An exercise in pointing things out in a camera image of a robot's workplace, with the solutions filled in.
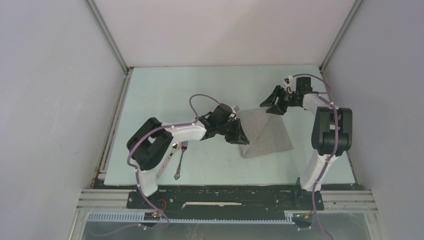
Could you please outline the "grey cloth napkin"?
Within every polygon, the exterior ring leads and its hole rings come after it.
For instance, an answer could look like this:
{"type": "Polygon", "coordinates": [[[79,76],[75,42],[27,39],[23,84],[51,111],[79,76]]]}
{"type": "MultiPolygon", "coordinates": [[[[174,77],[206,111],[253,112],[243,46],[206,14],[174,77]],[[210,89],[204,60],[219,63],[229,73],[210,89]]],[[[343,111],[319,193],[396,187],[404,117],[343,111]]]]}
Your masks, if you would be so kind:
{"type": "Polygon", "coordinates": [[[240,145],[240,155],[244,159],[282,153],[293,149],[284,121],[280,115],[267,113],[265,109],[241,111],[237,114],[241,126],[249,140],[248,145],[240,145]]]}

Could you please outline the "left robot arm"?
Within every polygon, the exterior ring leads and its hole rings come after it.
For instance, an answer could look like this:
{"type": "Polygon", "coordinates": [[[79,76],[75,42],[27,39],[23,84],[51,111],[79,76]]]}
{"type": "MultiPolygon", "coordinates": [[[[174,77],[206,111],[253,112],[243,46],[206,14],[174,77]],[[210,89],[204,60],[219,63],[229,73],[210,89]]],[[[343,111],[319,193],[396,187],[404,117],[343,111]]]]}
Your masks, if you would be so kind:
{"type": "Polygon", "coordinates": [[[141,192],[138,201],[145,208],[156,206],[157,166],[172,144],[204,141],[216,135],[224,136],[229,144],[250,143],[236,111],[224,103],[189,122],[163,123],[155,117],[149,118],[126,143],[127,164],[134,168],[136,186],[141,192]]]}

